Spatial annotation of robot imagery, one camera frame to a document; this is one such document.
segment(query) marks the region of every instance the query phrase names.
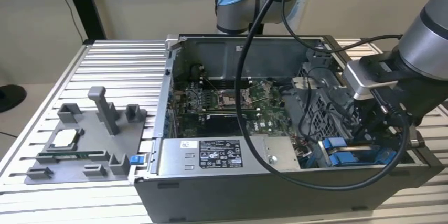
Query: beige wall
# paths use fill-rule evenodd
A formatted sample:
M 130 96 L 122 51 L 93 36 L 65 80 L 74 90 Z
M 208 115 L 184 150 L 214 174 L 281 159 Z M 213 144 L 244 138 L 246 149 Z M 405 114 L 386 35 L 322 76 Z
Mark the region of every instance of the beige wall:
M 405 32 L 428 0 L 308 0 L 298 31 L 336 37 Z M 396 40 L 377 43 L 384 49 Z
M 0 84 L 54 82 L 80 44 L 64 0 L 0 0 Z
M 94 1 L 110 39 L 214 32 L 213 0 Z M 308 0 L 300 33 L 334 37 L 401 33 L 425 2 Z M 80 47 L 64 1 L 0 0 L 0 14 L 0 84 L 54 82 Z M 269 24 L 265 32 L 282 34 L 285 30 Z

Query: screw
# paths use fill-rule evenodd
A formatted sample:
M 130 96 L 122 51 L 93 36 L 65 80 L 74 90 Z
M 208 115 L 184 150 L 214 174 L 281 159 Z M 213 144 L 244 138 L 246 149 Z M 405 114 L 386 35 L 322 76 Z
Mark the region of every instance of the screw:
M 269 161 L 269 164 L 270 164 L 270 165 L 274 165 L 274 164 L 277 163 L 277 157 L 269 155 L 269 156 L 268 156 L 268 161 Z

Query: black chair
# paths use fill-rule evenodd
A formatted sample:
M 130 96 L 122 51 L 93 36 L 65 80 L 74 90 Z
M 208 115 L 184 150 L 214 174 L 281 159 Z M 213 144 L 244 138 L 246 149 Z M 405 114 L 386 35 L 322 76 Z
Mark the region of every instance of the black chair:
M 0 87 L 0 113 L 16 107 L 26 97 L 25 89 L 18 85 Z

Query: motherboard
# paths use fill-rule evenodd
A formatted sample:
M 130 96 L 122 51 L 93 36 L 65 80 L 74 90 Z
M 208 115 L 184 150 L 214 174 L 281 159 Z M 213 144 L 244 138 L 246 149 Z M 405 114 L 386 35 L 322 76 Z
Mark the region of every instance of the motherboard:
M 178 137 L 240 136 L 234 112 L 233 81 L 178 83 L 174 91 Z M 242 112 L 250 135 L 290 136 L 292 121 L 285 110 L 281 86 L 270 79 L 245 80 Z

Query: barcode sticker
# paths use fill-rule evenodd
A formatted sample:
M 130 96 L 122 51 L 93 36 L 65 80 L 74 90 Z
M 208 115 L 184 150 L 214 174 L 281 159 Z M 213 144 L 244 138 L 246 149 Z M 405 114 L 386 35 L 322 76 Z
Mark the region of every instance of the barcode sticker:
M 197 148 L 197 141 L 181 141 L 180 148 L 185 149 L 196 149 Z

